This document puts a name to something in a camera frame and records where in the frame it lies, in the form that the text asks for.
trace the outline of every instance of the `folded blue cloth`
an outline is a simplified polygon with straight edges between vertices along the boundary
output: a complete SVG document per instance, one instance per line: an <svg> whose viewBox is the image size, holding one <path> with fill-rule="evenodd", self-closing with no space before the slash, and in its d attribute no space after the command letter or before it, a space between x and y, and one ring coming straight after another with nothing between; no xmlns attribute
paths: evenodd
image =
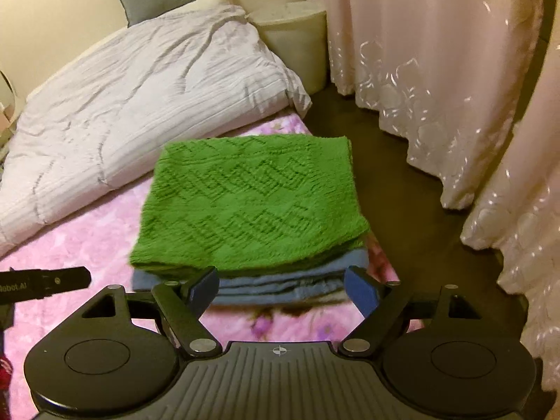
<svg viewBox="0 0 560 420"><path fill-rule="evenodd" d="M261 276L221 278L214 305L271 305L300 302L312 297L330 294L344 287L344 271L349 266L366 268L369 264L368 251L359 248L318 267L290 273ZM158 276L135 270L132 288L149 291L163 282Z"/></svg>

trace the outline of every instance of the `white duvet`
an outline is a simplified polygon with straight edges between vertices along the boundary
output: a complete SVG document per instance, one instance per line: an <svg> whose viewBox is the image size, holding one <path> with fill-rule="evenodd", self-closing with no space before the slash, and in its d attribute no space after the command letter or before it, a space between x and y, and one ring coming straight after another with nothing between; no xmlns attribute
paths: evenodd
<svg viewBox="0 0 560 420"><path fill-rule="evenodd" d="M153 169L172 140L310 106L239 6L171 12L118 33L28 100L0 188L0 255Z"/></svg>

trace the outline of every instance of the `folded green towel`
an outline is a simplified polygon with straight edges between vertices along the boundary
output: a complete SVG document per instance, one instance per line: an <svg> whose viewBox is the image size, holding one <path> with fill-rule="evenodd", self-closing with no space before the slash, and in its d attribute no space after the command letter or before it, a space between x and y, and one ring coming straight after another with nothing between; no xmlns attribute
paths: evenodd
<svg viewBox="0 0 560 420"><path fill-rule="evenodd" d="M182 278L210 265L301 270L359 246L368 230L346 138L189 140L163 149L130 261Z"/></svg>

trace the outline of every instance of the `circular cover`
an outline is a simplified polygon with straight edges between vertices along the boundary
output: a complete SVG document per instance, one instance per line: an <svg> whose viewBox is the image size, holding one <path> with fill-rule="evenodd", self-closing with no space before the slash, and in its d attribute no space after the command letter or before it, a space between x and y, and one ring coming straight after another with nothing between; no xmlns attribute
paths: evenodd
<svg viewBox="0 0 560 420"><path fill-rule="evenodd" d="M104 417L160 395L178 370L175 349L153 331L132 324L123 329L77 343L58 336L36 345L24 372L38 407L55 414L78 411Z"/></svg>
<svg viewBox="0 0 560 420"><path fill-rule="evenodd" d="M514 338L408 333L383 356L403 397L432 415L501 415L523 404L535 380L531 355Z"/></svg>

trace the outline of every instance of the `floor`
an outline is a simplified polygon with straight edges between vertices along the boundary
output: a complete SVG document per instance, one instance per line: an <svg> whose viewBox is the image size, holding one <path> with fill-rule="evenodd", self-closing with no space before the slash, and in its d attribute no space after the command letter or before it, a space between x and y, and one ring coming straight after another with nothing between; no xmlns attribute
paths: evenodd
<svg viewBox="0 0 560 420"><path fill-rule="evenodd" d="M334 85L312 96L305 124L317 136L352 142L356 189L362 212L401 281L436 292L451 283L464 289L481 313L520 336L524 302L496 284L501 265L493 251L474 251L459 236L467 211L441 207L441 183L406 163L408 142L382 132L376 112L360 109ZM527 419L542 419L554 394L536 387Z"/></svg>

